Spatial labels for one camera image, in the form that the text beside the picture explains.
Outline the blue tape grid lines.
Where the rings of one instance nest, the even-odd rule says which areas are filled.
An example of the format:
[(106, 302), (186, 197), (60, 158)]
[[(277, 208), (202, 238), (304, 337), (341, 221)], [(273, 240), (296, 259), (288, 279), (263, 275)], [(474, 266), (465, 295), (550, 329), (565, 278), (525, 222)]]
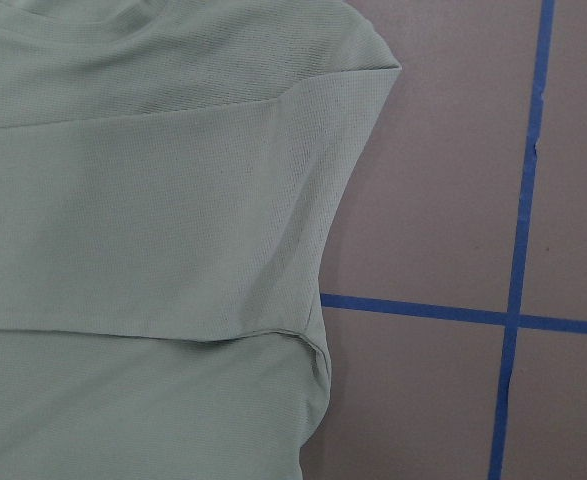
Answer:
[(333, 293), (322, 293), (320, 295), (321, 305), (328, 308), (422, 317), (465, 324), (493, 325), (503, 329), (487, 472), (487, 477), (493, 480), (501, 479), (503, 474), (509, 422), (509, 393), (514, 372), (519, 331), (528, 329), (544, 332), (562, 332), (571, 335), (587, 335), (587, 320), (528, 315), (522, 312), (538, 162), (538, 144), (541, 137), (545, 107), (545, 90), (552, 44), (554, 10), (555, 2), (553, 0), (543, 0), (541, 2), (519, 187), (517, 220), (510, 267), (507, 308), (504, 311), (490, 311)]

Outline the sage green long-sleeve shirt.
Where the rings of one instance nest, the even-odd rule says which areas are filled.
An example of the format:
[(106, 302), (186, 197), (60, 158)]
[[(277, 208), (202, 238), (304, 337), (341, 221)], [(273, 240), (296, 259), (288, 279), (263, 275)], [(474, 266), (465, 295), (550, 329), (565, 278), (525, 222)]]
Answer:
[(343, 1), (0, 1), (0, 479), (298, 479), (401, 72)]

